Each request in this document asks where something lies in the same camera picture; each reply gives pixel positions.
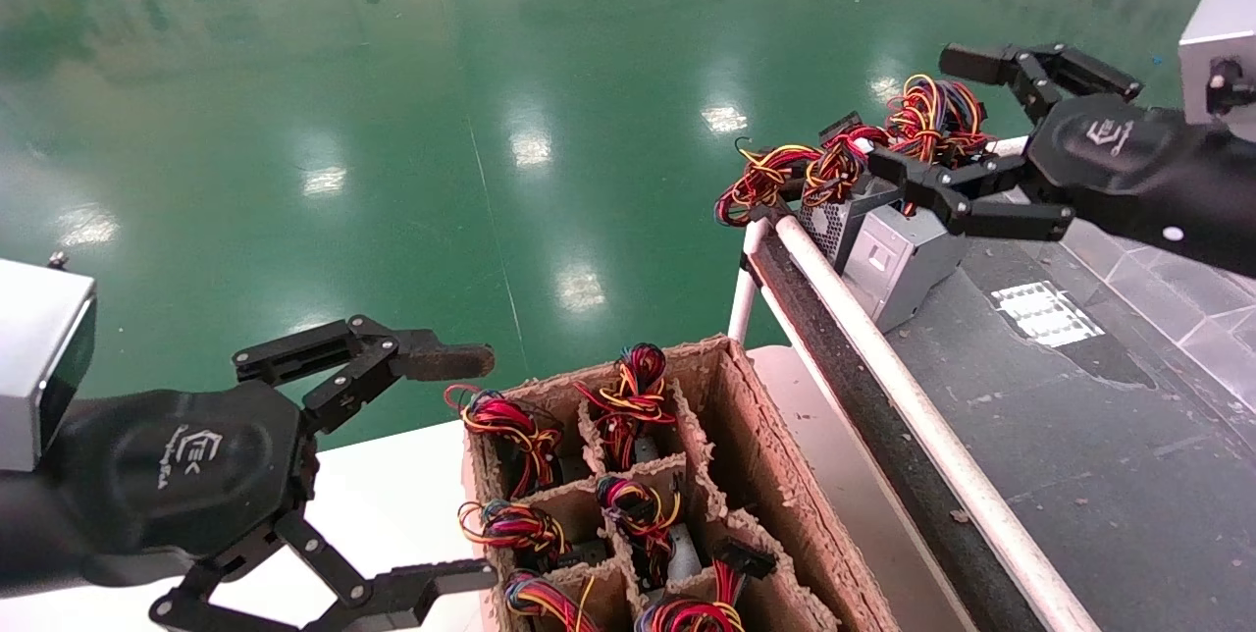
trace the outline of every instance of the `robotic hand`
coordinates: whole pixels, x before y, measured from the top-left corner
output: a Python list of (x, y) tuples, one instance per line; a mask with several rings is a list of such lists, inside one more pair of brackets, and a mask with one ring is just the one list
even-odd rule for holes
[[(1010, 87), (1034, 123), (1021, 155), (948, 168), (884, 148), (868, 170), (955, 235), (1055, 241), (1074, 217), (1256, 275), (1256, 143), (1181, 109), (1132, 104), (1139, 82), (1070, 46), (947, 46), (942, 73)], [(1065, 98), (1063, 92), (1070, 92)], [(1030, 204), (982, 200), (1021, 186)]]
[[(94, 295), (83, 305), (94, 305)], [(64, 361), (65, 351), (57, 354)], [(149, 609), (166, 629), (295, 632), (208, 602), (219, 583), (288, 545), (337, 596), (304, 629), (342, 632), (416, 627), (437, 596), (496, 583), (484, 560), (398, 568), (368, 580), (304, 519), (318, 472), (315, 433), (330, 433), (402, 377), (487, 373), (489, 346), (445, 346), (431, 330), (391, 330), (354, 315), (247, 347), (234, 363), (239, 384), (222, 392), (68, 405), (36, 465), (0, 472), (0, 596), (186, 573)], [(337, 367), (304, 407), (275, 390)], [(31, 401), (51, 400), (50, 372)]]

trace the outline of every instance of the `black connector plug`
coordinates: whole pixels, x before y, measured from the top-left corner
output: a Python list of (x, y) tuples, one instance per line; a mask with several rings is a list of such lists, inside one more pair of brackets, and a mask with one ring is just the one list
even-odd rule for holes
[(843, 132), (849, 132), (855, 127), (863, 127), (863, 119), (859, 117), (859, 113), (852, 112), (850, 114), (845, 114), (842, 119), (830, 123), (820, 131), (820, 146), (829, 146), (830, 141), (836, 139)]
[(762, 580), (776, 570), (776, 557), (760, 552), (728, 537), (715, 545), (716, 560), (728, 564), (736, 573)]
[(1228, 114), (1237, 106), (1256, 103), (1256, 80), (1243, 78), (1238, 60), (1212, 60), (1205, 101), (1208, 114)]

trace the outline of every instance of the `wire bundle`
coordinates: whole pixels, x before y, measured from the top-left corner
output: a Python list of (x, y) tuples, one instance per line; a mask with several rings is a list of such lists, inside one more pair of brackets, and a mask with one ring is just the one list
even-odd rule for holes
[(737, 598), (741, 597), (741, 591), (746, 587), (746, 579), (745, 573), (740, 573), (727, 563), (716, 559), (715, 602), (732, 609), (732, 606), (737, 604)]
[(965, 83), (912, 74), (903, 94), (889, 101), (889, 109), (885, 131), (897, 139), (889, 148), (926, 163), (947, 151), (978, 153), (993, 139), (982, 133), (986, 113)]
[[(467, 520), (480, 515), (480, 531), (467, 525)], [(538, 508), (491, 500), (486, 505), (466, 503), (458, 508), (458, 525), (462, 535), (476, 544), (495, 549), (531, 550), (544, 555), (550, 565), (571, 550), (563, 525)]]
[(750, 209), (759, 204), (776, 204), (781, 186), (794, 176), (794, 163), (813, 163), (824, 155), (821, 150), (803, 144), (776, 146), (766, 153), (737, 146), (737, 153), (746, 160), (745, 171), (715, 204), (716, 220), (728, 226), (749, 224)]
[[(462, 405), (466, 395), (472, 395), (471, 400)], [(451, 384), (445, 390), (445, 403), (458, 412), (468, 431), (502, 436), (522, 454), (524, 471), (510, 491), (511, 500), (554, 485), (554, 451), (563, 439), (556, 418), (549, 417), (555, 427), (539, 427), (519, 403), (474, 384)]]
[(883, 128), (854, 123), (821, 148), (776, 146), (766, 152), (750, 152), (737, 146), (746, 167), (715, 204), (716, 220), (727, 226), (745, 226), (750, 210), (759, 204), (776, 204), (786, 181), (803, 176), (803, 204), (843, 204), (867, 168), (868, 156), (858, 141), (888, 146), (926, 163), (977, 155), (995, 141), (981, 131), (985, 109), (965, 83), (934, 80), (928, 74), (912, 74), (902, 94), (887, 104), (889, 114)]
[(584, 586), (580, 596), (580, 604), (577, 606), (571, 598), (553, 587), (546, 579), (531, 570), (516, 570), (506, 580), (506, 607), (516, 614), (545, 616), (550, 614), (563, 623), (566, 632), (602, 632), (587, 614), (584, 614), (584, 601), (593, 588), (593, 578)]
[(676, 417), (663, 411), (663, 372), (667, 358), (658, 346), (638, 343), (624, 349), (618, 362), (619, 382), (614, 390), (575, 387), (602, 410), (595, 426), (605, 441), (607, 456), (617, 470), (632, 467), (633, 444), (644, 423), (673, 423)]
[(646, 608), (633, 632), (745, 632), (745, 627), (732, 606), (673, 596)]
[(633, 548), (641, 552), (646, 580), (656, 588), (666, 583), (673, 550), (669, 530), (681, 516), (679, 493), (672, 493), (672, 511), (666, 514), (658, 490), (608, 475), (598, 480), (597, 498)]
[(818, 204), (847, 202), (868, 162), (868, 155), (859, 148), (858, 141), (884, 144), (889, 137), (884, 129), (860, 123), (830, 139), (825, 144), (828, 151), (824, 157), (806, 166), (803, 204), (818, 206)]

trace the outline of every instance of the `green epoxy floor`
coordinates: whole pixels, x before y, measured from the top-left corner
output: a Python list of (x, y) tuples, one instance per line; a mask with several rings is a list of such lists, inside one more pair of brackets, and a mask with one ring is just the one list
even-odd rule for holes
[[(222, 388), (239, 347), (359, 312), (490, 342), (509, 386), (726, 327), (742, 132), (878, 117), (952, 40), (1076, 43), (1177, 104), (1194, 3), (0, 0), (0, 256), (99, 279), (89, 396)], [(328, 444), (447, 420), (437, 393)]]

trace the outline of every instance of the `cardboard box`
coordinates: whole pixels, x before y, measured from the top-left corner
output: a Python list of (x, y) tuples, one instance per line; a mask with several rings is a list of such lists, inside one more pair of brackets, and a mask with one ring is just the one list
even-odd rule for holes
[[(751, 580), (737, 609), (746, 629), (810, 632), (853, 629), (897, 632), (880, 589), (845, 528), (815, 481), (780, 411), (754, 372), (741, 346), (726, 337), (669, 347), (666, 410), (674, 427), (656, 426), (651, 433), (659, 459), (618, 474), (656, 485), (661, 493), (679, 488), (688, 525), (703, 558), (700, 574), (669, 580), (667, 591), (712, 599), (713, 569), (710, 545), (732, 535), (776, 555), (776, 570)], [(607, 475), (603, 444), (589, 405), (575, 390), (593, 388), (617, 378), (614, 364), (602, 364), (544, 381), (530, 381), (504, 392), (555, 416), (564, 426), (559, 457), (578, 456), (592, 471), (584, 480), (520, 499), (563, 524), (573, 542), (602, 540), (610, 558), (597, 565), (561, 568), (546, 578), (573, 599), (594, 579), (585, 611), (604, 632), (631, 632), (647, 606), (633, 570), (631, 547), (602, 515), (594, 498), (598, 477)], [(470, 435), (463, 480), (470, 499), (505, 498), (510, 484), (497, 447), (484, 436)], [(516, 567), (514, 552), (484, 552), (505, 580)], [(533, 632), (506, 609), (502, 586), (484, 594), (487, 632)], [(535, 629), (556, 629), (548, 622)]]

